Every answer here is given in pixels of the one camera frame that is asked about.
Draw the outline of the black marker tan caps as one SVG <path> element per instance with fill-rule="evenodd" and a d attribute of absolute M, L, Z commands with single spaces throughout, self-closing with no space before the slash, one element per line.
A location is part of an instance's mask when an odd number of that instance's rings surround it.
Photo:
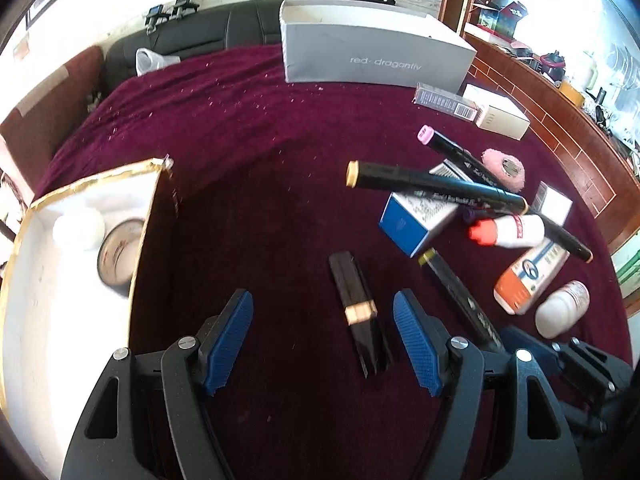
<path fill-rule="evenodd" d="M 526 214 L 529 210 L 524 197 L 500 188 L 361 160 L 348 163 L 346 186 L 409 194 L 506 214 Z"/>

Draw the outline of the cream rectangular box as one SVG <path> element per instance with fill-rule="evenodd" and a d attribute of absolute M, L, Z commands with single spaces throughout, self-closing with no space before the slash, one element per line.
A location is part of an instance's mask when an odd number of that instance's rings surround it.
<path fill-rule="evenodd" d="M 478 128 L 512 140 L 523 139 L 529 128 L 529 120 L 509 98 L 474 84 L 467 84 L 462 96 L 477 105 L 475 125 Z"/>

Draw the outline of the white roll-on bottle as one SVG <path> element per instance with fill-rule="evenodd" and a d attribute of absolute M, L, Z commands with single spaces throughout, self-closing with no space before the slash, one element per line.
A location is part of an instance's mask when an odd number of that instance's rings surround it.
<path fill-rule="evenodd" d="M 588 311 L 590 292 L 580 281 L 571 281 L 552 292 L 535 312 L 538 333 L 553 339 L 572 328 Z"/>

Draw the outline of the white plastic bag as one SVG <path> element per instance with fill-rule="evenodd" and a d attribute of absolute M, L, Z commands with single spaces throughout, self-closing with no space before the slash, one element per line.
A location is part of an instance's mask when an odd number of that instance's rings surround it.
<path fill-rule="evenodd" d="M 134 55 L 134 68 L 138 77 L 180 62 L 178 55 L 161 55 L 147 48 L 139 48 Z"/>

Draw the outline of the small white square box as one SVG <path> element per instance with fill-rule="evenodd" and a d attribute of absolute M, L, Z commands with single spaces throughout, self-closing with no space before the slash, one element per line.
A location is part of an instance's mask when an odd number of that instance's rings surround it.
<path fill-rule="evenodd" d="M 561 192 L 557 191 L 546 182 L 541 181 L 533 201 L 532 211 L 541 214 L 554 223 L 562 226 L 570 211 L 573 202 Z"/>

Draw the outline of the white bottle red cap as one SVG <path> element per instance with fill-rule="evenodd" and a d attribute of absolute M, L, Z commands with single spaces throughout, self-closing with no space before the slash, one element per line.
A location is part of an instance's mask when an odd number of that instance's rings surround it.
<path fill-rule="evenodd" d="M 469 228 L 469 238 L 480 246 L 531 248 L 544 240 L 544 222 L 536 214 L 478 220 Z"/>

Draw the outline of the barcode striped box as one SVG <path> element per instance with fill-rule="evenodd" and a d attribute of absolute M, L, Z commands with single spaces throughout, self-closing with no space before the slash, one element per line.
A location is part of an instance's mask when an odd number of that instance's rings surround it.
<path fill-rule="evenodd" d="M 480 109 L 474 102 L 422 82 L 416 85 L 413 103 L 466 122 L 475 122 L 480 114 Z"/>

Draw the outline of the black marker yellow cap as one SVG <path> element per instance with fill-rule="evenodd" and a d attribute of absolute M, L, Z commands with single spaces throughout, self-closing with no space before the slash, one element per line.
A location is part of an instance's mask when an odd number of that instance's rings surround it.
<path fill-rule="evenodd" d="M 422 269 L 429 268 L 439 280 L 449 299 L 468 321 L 480 348 L 497 353 L 506 352 L 498 330 L 442 255 L 435 248 L 430 248 L 420 255 L 418 263 Z"/>

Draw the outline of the black marker pink cap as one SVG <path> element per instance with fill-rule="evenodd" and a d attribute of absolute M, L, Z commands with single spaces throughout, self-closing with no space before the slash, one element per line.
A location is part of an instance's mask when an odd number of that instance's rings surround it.
<path fill-rule="evenodd" d="M 454 141 L 437 132 L 430 126 L 423 126 L 418 132 L 418 139 L 423 145 L 428 146 L 437 153 L 445 156 L 469 178 L 476 183 L 486 184 L 494 188 L 506 191 L 506 187 L 492 174 L 477 158 L 469 151 L 462 148 Z M 529 214 L 538 214 L 544 222 L 544 234 L 549 240 L 560 245 L 570 254 L 579 258 L 585 263 L 593 260 L 592 251 L 577 237 L 570 234 L 566 229 L 542 214 L 535 207 L 528 208 Z"/>

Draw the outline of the grey shoe box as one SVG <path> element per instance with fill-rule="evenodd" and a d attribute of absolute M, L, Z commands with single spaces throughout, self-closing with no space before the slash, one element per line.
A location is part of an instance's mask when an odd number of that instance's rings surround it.
<path fill-rule="evenodd" d="M 382 3 L 285 0 L 285 80 L 356 82 L 457 92 L 476 50 L 431 15 Z"/>

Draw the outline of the round tin in tray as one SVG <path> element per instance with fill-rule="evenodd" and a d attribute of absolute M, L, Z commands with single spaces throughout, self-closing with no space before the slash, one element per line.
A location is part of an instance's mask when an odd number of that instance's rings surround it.
<path fill-rule="evenodd" d="M 142 219 L 128 219 L 114 226 L 101 244 L 96 270 L 101 282 L 120 296 L 129 295 L 137 270 L 142 240 Z"/>

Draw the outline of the black marker purple cap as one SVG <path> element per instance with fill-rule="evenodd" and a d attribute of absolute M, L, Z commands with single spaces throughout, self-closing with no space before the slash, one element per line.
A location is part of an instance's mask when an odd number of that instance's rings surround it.
<path fill-rule="evenodd" d="M 473 224 L 480 218 L 480 213 L 476 209 L 472 209 L 469 207 L 463 207 L 461 209 L 461 215 L 462 219 L 467 224 Z"/>

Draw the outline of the black leather headboard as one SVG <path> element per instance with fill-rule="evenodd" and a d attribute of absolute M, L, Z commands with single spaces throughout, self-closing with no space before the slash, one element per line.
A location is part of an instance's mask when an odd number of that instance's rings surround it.
<path fill-rule="evenodd" d="M 280 44 L 280 6 L 284 0 L 252 0 L 213 6 L 165 22 L 155 32 L 134 32 L 106 50 L 99 90 L 104 96 L 137 75 L 134 55 L 147 48 L 160 55 L 186 60 L 239 47 Z"/>

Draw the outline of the blue white small box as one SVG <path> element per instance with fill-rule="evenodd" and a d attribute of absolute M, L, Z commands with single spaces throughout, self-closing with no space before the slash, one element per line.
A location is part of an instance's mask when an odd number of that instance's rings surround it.
<path fill-rule="evenodd" d="M 408 257 L 423 252 L 458 212 L 455 203 L 392 193 L 378 226 Z"/>

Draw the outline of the black gold-band lipstick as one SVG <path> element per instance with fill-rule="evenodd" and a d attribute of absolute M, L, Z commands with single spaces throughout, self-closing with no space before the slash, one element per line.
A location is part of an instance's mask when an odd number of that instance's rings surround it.
<path fill-rule="evenodd" d="M 385 372 L 393 355 L 358 261 L 351 252 L 336 252 L 329 256 L 329 268 L 363 376 Z"/>

